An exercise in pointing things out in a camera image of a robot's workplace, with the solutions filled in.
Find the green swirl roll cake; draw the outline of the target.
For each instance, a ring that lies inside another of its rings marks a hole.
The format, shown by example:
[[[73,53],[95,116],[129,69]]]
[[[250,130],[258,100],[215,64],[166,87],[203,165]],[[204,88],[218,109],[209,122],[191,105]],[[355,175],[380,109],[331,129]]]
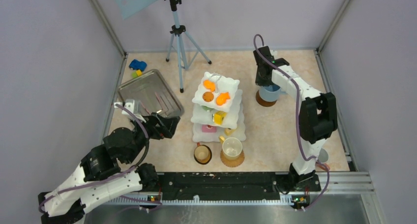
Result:
[[[203,108],[205,111],[208,111],[208,112],[210,112],[210,111],[212,111],[212,110],[213,110],[213,108],[210,108],[210,107],[207,107],[207,106],[202,106],[202,108]]]

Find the yellow ceramic cup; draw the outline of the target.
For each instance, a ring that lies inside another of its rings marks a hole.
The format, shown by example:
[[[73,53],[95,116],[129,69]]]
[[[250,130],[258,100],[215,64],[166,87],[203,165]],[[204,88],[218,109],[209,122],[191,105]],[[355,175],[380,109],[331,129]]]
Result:
[[[222,152],[227,160],[236,160],[243,152],[241,141],[235,137],[219,136]]]

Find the pink cake toy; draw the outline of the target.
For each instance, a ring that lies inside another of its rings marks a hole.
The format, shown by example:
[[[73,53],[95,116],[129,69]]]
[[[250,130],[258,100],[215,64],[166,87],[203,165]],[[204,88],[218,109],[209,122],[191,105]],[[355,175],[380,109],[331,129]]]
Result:
[[[210,126],[210,125],[202,125],[201,127],[202,133],[216,133],[217,127],[216,126]]]

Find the yellow cake slice toy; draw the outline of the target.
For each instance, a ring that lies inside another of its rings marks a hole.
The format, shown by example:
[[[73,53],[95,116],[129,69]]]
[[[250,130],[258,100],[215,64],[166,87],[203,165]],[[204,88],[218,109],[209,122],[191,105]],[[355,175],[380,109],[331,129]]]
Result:
[[[224,111],[217,111],[214,114],[212,114],[212,120],[215,124],[221,125],[223,124],[223,121],[225,120],[227,113]]]

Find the black orange round coaster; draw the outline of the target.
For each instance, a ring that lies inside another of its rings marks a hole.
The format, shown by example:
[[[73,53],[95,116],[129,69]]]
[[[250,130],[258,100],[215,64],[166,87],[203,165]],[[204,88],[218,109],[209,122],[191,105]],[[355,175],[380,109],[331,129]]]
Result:
[[[195,158],[194,158],[194,160],[195,160],[198,164],[201,164],[201,165],[206,165],[206,164],[208,164],[208,163],[211,161],[211,158],[204,159],[204,160],[200,160],[200,159],[197,159],[197,158],[195,157]]]

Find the yellow white cake toy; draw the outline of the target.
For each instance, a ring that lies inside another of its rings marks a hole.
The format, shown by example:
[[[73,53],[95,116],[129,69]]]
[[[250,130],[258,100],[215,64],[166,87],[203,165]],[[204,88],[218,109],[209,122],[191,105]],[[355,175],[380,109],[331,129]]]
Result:
[[[230,135],[232,135],[235,131],[236,131],[236,129],[226,128],[226,129],[224,130],[224,133],[225,133],[225,135],[226,135],[226,136],[230,136]]]

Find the orange round pastry toy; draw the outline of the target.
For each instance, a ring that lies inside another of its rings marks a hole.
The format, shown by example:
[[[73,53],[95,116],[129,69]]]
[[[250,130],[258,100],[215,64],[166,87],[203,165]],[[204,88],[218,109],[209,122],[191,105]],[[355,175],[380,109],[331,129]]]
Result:
[[[203,99],[205,102],[211,102],[211,101],[213,101],[213,100],[214,100],[214,94],[213,94],[212,92],[205,92],[205,93],[203,93],[203,95],[202,95],[202,99]]]

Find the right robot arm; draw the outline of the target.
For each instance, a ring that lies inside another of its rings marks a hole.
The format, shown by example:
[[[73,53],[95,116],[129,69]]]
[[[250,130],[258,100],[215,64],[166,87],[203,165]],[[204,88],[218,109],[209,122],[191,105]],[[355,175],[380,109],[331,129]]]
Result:
[[[298,157],[291,163],[282,185],[288,191],[300,191],[315,175],[320,151],[337,130],[336,97],[322,93],[304,81],[284,58],[274,59],[268,46],[254,50],[257,65],[255,83],[277,85],[296,102]]]

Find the light blue ceramic cup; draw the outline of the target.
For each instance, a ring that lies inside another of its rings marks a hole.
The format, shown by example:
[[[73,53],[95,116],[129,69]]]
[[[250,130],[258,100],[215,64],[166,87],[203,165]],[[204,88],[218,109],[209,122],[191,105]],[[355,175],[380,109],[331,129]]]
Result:
[[[279,100],[280,96],[283,94],[285,94],[285,92],[278,85],[264,86],[259,89],[260,98],[266,102],[275,102]]]

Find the dark wooden round saucer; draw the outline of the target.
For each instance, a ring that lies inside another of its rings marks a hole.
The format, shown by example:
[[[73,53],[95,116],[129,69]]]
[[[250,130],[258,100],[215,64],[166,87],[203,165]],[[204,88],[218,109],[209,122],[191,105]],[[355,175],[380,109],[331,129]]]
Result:
[[[275,101],[265,101],[265,100],[263,100],[261,98],[261,96],[260,96],[260,91],[257,91],[256,92],[255,98],[256,98],[257,103],[259,105],[263,106],[263,107],[271,107],[271,106],[274,106],[276,104],[276,102],[277,102],[277,100],[275,100]]]

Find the small orange-rimmed mug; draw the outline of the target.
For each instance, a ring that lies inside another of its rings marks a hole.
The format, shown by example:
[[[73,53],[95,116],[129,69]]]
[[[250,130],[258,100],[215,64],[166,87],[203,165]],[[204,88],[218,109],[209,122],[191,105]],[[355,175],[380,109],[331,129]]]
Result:
[[[200,160],[212,158],[212,151],[207,145],[197,143],[197,147],[194,150],[195,157]]]

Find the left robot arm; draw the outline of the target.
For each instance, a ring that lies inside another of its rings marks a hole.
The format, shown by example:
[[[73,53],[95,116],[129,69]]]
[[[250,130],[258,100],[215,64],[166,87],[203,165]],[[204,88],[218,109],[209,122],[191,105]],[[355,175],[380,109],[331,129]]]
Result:
[[[171,139],[180,117],[152,113],[130,122],[133,129],[115,129],[81,159],[61,185],[38,195],[43,224],[80,223],[87,213],[107,201],[157,187],[155,166],[144,162],[149,142]]]

